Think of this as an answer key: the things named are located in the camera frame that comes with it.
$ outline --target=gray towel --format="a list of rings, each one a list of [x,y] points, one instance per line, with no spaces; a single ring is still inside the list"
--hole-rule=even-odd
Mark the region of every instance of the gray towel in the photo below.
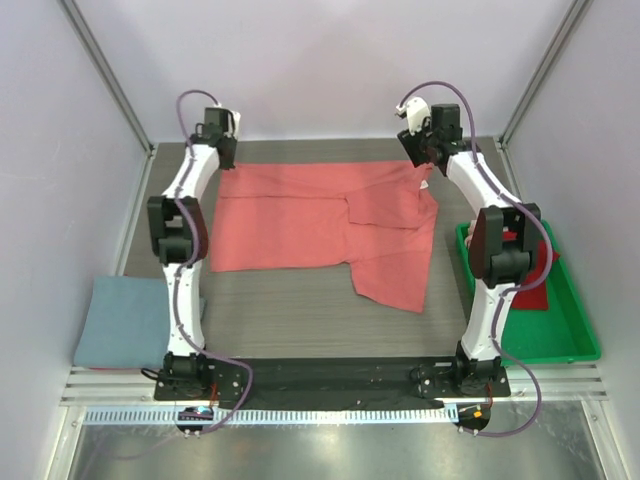
[[[200,299],[200,314],[205,301]],[[73,363],[87,368],[160,368],[169,343],[163,280],[96,277]]]

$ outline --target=gray wall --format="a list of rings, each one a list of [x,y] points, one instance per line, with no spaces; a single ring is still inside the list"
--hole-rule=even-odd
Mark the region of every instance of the gray wall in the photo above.
[[[511,143],[519,183],[563,246],[640,476],[640,3],[593,2]]]
[[[194,87],[243,114],[245,140],[387,137],[428,79],[461,88],[479,133],[497,134],[570,3],[78,0],[153,141],[181,140],[166,100]]]
[[[52,0],[0,2],[0,477],[35,478],[144,154]]]

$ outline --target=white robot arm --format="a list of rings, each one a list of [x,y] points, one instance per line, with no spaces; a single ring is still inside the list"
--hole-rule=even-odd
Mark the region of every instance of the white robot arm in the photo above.
[[[185,149],[175,179],[161,196],[151,197],[147,203],[153,251],[162,263],[169,290],[171,329],[167,352],[173,359],[197,354],[178,330],[172,297],[178,269],[191,258],[196,246],[199,250],[196,261],[180,271],[177,308],[184,333],[199,348],[205,346],[200,325],[200,272],[207,255],[208,235],[199,202],[214,172],[233,168],[239,124],[239,113],[221,106],[207,108],[205,121],[198,124],[200,129],[192,135],[192,145]],[[175,204],[176,198],[187,207],[196,224],[197,242]]]
[[[483,155],[478,153],[476,160],[468,151],[462,141],[458,105],[429,108],[422,98],[413,97],[396,107],[396,112],[407,121],[408,128],[398,135],[398,139],[414,165],[433,163],[439,167],[460,189],[478,218],[480,227],[476,227],[470,246],[470,266],[476,277],[475,297],[458,355],[471,364],[495,363],[500,354],[492,338],[495,335],[500,343],[515,296],[514,287],[535,267],[537,234],[528,219],[502,198],[520,203],[491,172]],[[535,204],[525,207],[539,218]],[[516,233],[516,239],[504,241],[504,230]],[[495,321],[501,296],[504,304]]]

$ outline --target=green container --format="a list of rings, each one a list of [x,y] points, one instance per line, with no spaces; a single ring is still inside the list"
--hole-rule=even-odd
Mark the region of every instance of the green container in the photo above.
[[[546,222],[542,222],[555,251],[558,245]],[[465,276],[471,293],[475,278],[469,268],[469,251],[464,244],[469,224],[456,227],[456,241],[462,255]],[[525,363],[572,363],[598,360],[600,346],[591,328],[584,306],[562,256],[553,263],[547,277],[549,310],[509,311],[502,336],[502,347]]]

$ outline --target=pink cloth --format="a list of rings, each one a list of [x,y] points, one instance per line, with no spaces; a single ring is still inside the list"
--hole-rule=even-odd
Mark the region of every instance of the pink cloth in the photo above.
[[[421,312],[438,204],[406,161],[238,165],[222,172],[211,269],[347,262],[360,295]]]

